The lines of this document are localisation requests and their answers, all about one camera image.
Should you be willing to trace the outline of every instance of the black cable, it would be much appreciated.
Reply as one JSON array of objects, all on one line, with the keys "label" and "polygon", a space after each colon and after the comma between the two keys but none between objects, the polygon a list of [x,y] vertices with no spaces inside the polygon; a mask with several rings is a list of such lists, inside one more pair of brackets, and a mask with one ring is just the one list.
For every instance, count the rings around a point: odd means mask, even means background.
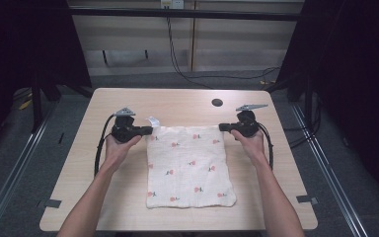
[{"label": "black cable", "polygon": [[258,125],[260,127],[260,130],[263,132],[263,134],[266,137],[266,141],[268,143],[268,150],[269,150],[269,166],[271,169],[273,169],[273,150],[272,150],[272,143],[270,142],[270,136],[269,132],[267,131],[266,127],[258,122]]},{"label": "black cable", "polygon": [[109,125],[110,120],[113,118],[114,115],[110,115],[110,117],[107,119],[106,124],[104,125],[103,134],[101,135],[100,142],[98,144],[97,149],[97,155],[95,156],[95,167],[94,167],[94,176],[97,176],[98,171],[100,170],[100,157],[101,157],[101,151],[103,150],[104,142],[106,141],[106,129]]},{"label": "black cable", "polygon": [[177,57],[175,54],[175,47],[174,47],[174,41],[173,41],[173,37],[172,37],[172,30],[171,30],[171,19],[167,18],[167,22],[168,22],[168,35],[169,35],[169,45],[170,45],[172,65],[174,66],[175,71],[179,75],[181,75],[184,79],[186,79],[187,81],[189,81],[193,84],[196,84],[196,85],[208,88],[208,89],[213,89],[213,88],[211,88],[207,85],[204,85],[202,83],[197,83],[197,82],[191,81],[190,79],[221,77],[221,78],[229,78],[229,79],[251,80],[251,79],[257,79],[257,78],[265,77],[266,75],[273,72],[274,70],[280,69],[280,67],[269,67],[269,68],[266,68],[261,75],[252,76],[252,77],[216,76],[216,75],[215,76],[187,76],[187,75],[184,75],[184,73],[180,69],[180,66],[178,65],[178,60],[177,60]]},{"label": "black cable", "polygon": [[[320,115],[318,118],[317,117],[317,112],[315,112],[315,120],[313,121],[313,127],[316,126],[316,124],[319,122],[319,119],[320,119]],[[285,128],[283,127],[282,129],[284,131],[298,131],[298,130],[303,130],[303,129],[306,129],[307,126],[298,126],[298,127],[289,127],[289,128]]]},{"label": "black cable", "polygon": [[301,137],[299,139],[296,139],[294,141],[291,141],[289,144],[290,144],[290,148],[293,149],[301,144],[303,144],[305,141],[308,141],[310,140],[311,138],[313,138],[316,133],[318,132],[319,128],[320,128],[320,124],[321,124],[321,119],[322,119],[322,115],[321,115],[321,106],[322,106],[322,102],[320,101],[319,97],[317,98],[317,107],[316,107],[316,110],[315,110],[315,122],[313,124],[313,130],[312,130],[312,133],[307,135],[306,137]]}]

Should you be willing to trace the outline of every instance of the wooden tabletop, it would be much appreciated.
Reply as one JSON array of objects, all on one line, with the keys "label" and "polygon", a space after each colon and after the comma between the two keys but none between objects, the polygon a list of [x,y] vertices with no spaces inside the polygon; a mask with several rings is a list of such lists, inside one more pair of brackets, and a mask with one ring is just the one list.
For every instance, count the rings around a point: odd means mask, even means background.
[{"label": "wooden tabletop", "polygon": [[[220,99],[223,106],[211,101]],[[154,117],[163,126],[204,126],[236,122],[236,108],[246,104],[268,104],[254,110],[257,121],[268,130],[274,152],[274,170],[282,189],[296,209],[304,229],[317,227],[310,202],[298,203],[307,195],[269,93],[259,91],[187,89],[108,89],[95,91],[60,173],[51,199],[59,208],[48,207],[40,222],[44,231],[57,231],[74,204],[94,178],[97,145],[107,118],[128,107],[136,113],[134,125],[150,125]],[[204,231],[265,229],[256,170],[239,141],[224,134],[230,181],[237,197],[232,207],[146,207],[147,154],[142,139],[114,174],[98,224],[112,231]]]}]

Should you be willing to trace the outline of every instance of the round hole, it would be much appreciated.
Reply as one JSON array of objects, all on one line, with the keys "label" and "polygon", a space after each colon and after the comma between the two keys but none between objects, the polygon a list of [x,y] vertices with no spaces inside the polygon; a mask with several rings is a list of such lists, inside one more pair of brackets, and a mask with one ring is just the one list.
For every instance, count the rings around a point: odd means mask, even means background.
[{"label": "round hole", "polygon": [[215,107],[221,107],[223,106],[223,101],[220,99],[214,99],[211,101],[211,104],[213,104]]}]

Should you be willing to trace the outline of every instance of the cloth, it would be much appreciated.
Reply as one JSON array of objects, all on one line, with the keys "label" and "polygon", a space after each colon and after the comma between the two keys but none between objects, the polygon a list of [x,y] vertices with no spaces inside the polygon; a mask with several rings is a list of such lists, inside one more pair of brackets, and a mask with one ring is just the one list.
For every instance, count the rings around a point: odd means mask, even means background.
[{"label": "cloth", "polygon": [[223,132],[218,126],[158,126],[146,136],[147,207],[232,206]]}]

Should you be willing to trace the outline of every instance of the person's left hand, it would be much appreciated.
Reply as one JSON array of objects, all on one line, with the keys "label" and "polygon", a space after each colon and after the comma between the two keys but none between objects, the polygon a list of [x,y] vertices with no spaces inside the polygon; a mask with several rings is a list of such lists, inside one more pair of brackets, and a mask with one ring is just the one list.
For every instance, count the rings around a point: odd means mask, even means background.
[{"label": "person's left hand", "polygon": [[112,135],[106,138],[106,160],[101,169],[108,169],[114,173],[125,160],[128,150],[141,139],[140,135],[134,136],[126,143],[118,142]]}]

